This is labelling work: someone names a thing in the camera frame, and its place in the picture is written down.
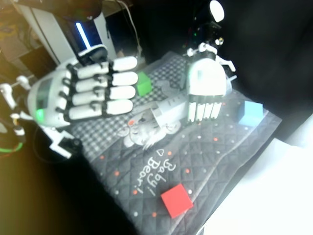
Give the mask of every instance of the quilted fabric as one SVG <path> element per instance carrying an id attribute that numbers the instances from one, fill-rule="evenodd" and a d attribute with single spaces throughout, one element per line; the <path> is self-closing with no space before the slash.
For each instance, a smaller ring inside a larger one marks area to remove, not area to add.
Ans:
<path id="1" fill-rule="evenodd" d="M 178 85 L 184 66 L 182 57 L 167 54 L 149 66 L 153 93 L 136 104 L 151 99 L 164 99 L 157 79 Z M 131 115 L 115 120 L 80 123 L 73 128 L 83 139 L 86 157 L 99 174 L 106 190 L 116 199 L 129 219 L 143 235 L 193 235 L 201 228 L 235 172 L 266 142 L 280 119 L 264 110 L 264 119 L 257 127 L 237 123 L 240 104 L 248 100 L 237 91 L 225 97 L 216 121 L 183 126 L 175 135 L 167 135 L 148 150 L 134 145 L 126 148 L 123 140 L 112 135 L 116 120 L 125 125 Z M 92 149 L 96 141 L 98 149 Z M 182 183 L 194 206 L 175 219 L 161 199 L 161 194 Z"/>

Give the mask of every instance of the green light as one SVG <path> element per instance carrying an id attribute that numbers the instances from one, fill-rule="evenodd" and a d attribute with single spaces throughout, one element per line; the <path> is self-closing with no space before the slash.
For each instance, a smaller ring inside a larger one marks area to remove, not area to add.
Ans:
<path id="1" fill-rule="evenodd" d="M 44 117 L 45 117 L 44 110 L 43 109 L 38 109 L 36 111 L 36 119 L 37 119 L 37 121 L 43 122 L 44 121 Z"/>

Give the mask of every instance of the robotic hand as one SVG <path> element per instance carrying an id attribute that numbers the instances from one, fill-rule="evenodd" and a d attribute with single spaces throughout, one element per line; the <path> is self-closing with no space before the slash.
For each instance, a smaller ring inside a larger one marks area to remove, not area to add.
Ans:
<path id="1" fill-rule="evenodd" d="M 228 66 L 231 72 L 236 69 L 231 61 L 217 55 L 217 49 L 210 44 L 201 43 L 196 50 L 188 49 L 187 55 L 194 56 L 187 79 L 189 95 L 188 121 L 200 122 L 203 119 L 216 119 L 221 109 L 222 97 L 231 91 L 230 81 L 222 65 Z"/>
<path id="2" fill-rule="evenodd" d="M 130 112 L 138 81 L 137 59 L 129 56 L 81 67 L 60 65 L 34 84 L 28 109 L 41 126 L 65 127 L 75 121 Z"/>

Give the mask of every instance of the blue cube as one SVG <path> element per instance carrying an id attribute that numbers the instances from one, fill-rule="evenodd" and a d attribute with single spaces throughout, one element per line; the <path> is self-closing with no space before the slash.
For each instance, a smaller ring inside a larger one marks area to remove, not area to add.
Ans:
<path id="1" fill-rule="evenodd" d="M 245 101 L 238 113 L 240 125 L 257 126 L 263 119 L 263 104 Z"/>

